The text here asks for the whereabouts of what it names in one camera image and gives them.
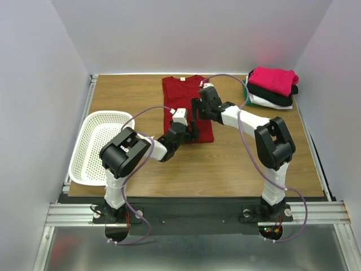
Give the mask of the dark red t shirt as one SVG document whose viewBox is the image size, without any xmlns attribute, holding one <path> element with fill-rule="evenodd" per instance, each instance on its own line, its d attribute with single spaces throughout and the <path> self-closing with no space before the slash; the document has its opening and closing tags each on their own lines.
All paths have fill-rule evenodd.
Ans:
<svg viewBox="0 0 361 271">
<path fill-rule="evenodd" d="M 192 117 L 192 98 L 199 98 L 200 82 L 205 78 L 200 75 L 175 78 L 173 76 L 162 79 L 162 90 L 164 94 L 164 106 L 173 108 L 185 108 L 188 111 L 187 120 Z M 196 120 L 196 127 L 199 130 L 199 139 L 193 143 L 212 143 L 214 135 L 210 120 Z"/>
</svg>

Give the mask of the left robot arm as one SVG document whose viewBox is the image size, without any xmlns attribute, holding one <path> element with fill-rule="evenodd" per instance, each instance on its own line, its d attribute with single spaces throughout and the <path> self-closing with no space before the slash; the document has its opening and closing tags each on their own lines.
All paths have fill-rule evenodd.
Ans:
<svg viewBox="0 0 361 271">
<path fill-rule="evenodd" d="M 182 144 L 198 138 L 199 130 L 194 120 L 188 124 L 172 121 L 168 131 L 157 140 L 125 127 L 99 154 L 105 169 L 106 185 L 104 207 L 98 213 L 112 222 L 121 222 L 126 217 L 125 181 L 136 172 L 139 162 L 143 158 L 166 162 Z"/>
</svg>

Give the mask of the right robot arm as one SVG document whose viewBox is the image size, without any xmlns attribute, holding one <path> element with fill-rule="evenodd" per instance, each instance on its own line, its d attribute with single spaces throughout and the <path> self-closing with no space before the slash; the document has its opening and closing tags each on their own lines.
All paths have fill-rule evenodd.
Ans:
<svg viewBox="0 0 361 271">
<path fill-rule="evenodd" d="M 212 84 L 201 89 L 199 95 L 191 100 L 194 118 L 212 120 L 240 131 L 252 163 L 265 179 L 259 213 L 263 219 L 273 220 L 285 206 L 285 179 L 296 151 L 284 120 L 260 117 L 231 102 L 223 103 Z"/>
</svg>

